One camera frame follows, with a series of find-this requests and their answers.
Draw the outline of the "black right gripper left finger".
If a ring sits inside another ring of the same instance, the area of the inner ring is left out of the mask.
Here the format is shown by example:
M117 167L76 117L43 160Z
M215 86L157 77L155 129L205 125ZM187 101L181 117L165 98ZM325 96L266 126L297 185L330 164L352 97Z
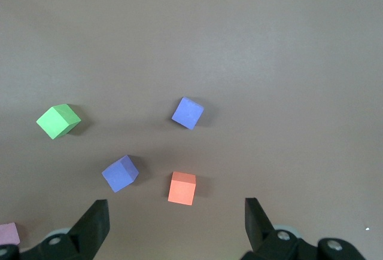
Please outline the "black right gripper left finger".
M96 200L67 233L53 234L24 252L3 244L1 259L93 259L109 231L108 201Z

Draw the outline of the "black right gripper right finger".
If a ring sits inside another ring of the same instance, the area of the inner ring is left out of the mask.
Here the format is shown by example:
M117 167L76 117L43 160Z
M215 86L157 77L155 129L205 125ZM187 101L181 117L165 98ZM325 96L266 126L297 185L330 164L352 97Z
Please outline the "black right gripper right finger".
M245 199L245 230L252 250L242 259L364 259L343 239L322 238L313 246L292 232L275 229L256 198Z

